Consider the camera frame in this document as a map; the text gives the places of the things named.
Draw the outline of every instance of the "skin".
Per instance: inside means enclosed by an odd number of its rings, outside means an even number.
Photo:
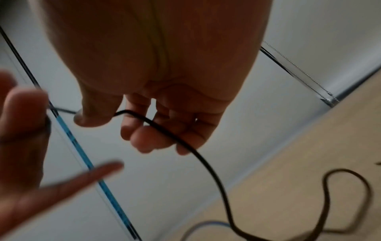
[[[270,0],[29,0],[53,47],[76,77],[83,127],[126,109],[194,148],[212,135],[257,56]],[[173,141],[131,116],[121,136],[142,153]],[[177,145],[180,155],[188,153]]]
[[[1,138],[42,128],[47,107],[44,91],[17,87],[12,76],[0,70]],[[123,168],[121,162],[110,162],[67,181],[40,187],[48,140],[49,133],[42,131],[0,144],[0,237]]]

